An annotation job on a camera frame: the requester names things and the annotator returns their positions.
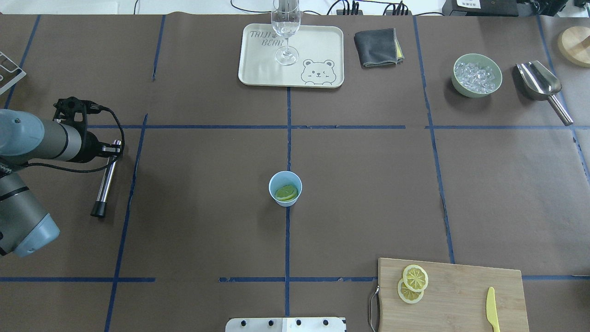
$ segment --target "yellow knife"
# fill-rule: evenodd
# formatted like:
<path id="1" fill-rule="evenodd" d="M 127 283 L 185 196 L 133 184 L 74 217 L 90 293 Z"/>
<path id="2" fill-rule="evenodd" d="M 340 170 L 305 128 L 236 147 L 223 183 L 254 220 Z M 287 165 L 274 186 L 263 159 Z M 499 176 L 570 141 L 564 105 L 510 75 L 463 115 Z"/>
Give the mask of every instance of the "yellow knife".
<path id="1" fill-rule="evenodd" d="M 496 311 L 496 291 L 493 287 L 490 287 L 487 290 L 486 316 L 487 321 L 490 322 L 490 324 L 494 327 L 494 332 L 500 332 L 498 312 Z"/>

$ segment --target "wine glass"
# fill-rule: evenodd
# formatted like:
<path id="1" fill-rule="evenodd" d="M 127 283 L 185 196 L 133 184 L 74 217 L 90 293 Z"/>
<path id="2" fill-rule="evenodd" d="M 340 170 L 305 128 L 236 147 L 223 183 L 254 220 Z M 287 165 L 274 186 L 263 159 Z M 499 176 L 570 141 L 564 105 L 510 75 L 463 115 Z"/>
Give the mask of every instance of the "wine glass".
<path id="1" fill-rule="evenodd" d="M 286 46 L 280 47 L 274 55 L 278 63 L 290 66 L 297 62 L 299 52 L 289 46 L 289 37 L 295 35 L 301 26 L 301 11 L 299 0 L 273 0 L 273 10 L 270 14 L 270 21 L 273 23 L 274 32 L 285 38 Z"/>

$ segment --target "wooden cutting board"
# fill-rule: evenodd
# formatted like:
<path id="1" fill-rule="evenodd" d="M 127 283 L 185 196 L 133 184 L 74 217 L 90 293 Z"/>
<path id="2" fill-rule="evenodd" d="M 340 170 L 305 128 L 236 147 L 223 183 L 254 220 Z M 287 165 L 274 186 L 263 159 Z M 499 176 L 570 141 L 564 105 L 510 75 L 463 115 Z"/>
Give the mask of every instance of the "wooden cutting board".
<path id="1" fill-rule="evenodd" d="M 397 289 L 410 264 L 428 274 L 428 287 L 416 304 L 403 302 Z M 496 290 L 500 330 L 529 332 L 519 270 L 379 258 L 379 287 L 379 332 L 492 332 L 486 318 L 489 287 Z"/>

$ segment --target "lemon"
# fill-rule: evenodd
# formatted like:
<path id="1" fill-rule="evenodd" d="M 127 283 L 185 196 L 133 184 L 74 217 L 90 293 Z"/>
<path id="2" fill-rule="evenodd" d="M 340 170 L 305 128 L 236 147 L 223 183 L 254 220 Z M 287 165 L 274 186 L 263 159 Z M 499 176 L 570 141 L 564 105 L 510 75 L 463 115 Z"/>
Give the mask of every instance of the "lemon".
<path id="1" fill-rule="evenodd" d="M 406 266 L 402 279 L 408 289 L 413 292 L 421 292 L 428 287 L 428 274 L 416 264 Z"/>
<path id="2" fill-rule="evenodd" d="M 424 292 L 414 292 L 409 289 L 403 279 L 398 282 L 398 295 L 405 303 L 414 304 L 422 299 Z"/>
<path id="3" fill-rule="evenodd" d="M 274 193 L 276 199 L 280 201 L 290 201 L 297 196 L 297 188 L 294 185 L 285 185 Z"/>

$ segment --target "cutting board handle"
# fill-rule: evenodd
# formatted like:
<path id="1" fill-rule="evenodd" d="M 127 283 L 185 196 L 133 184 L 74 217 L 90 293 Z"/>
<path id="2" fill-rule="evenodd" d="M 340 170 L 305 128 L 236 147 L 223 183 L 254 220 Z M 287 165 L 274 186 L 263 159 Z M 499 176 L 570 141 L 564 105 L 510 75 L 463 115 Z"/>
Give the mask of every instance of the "cutting board handle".
<path id="1" fill-rule="evenodd" d="M 377 288 L 375 289 L 375 292 L 373 293 L 373 296 L 371 296 L 371 299 L 369 300 L 369 326 L 371 327 L 371 330 L 373 330 L 373 332 L 377 332 L 375 331 L 375 329 L 379 328 L 379 323 L 377 323 L 377 325 L 375 327 L 373 327 L 373 299 L 376 298 L 379 295 L 379 285 L 377 285 Z M 379 310 L 381 309 L 379 306 L 379 300 L 377 299 L 377 301 L 375 301 L 377 303 L 377 316 L 379 316 Z"/>

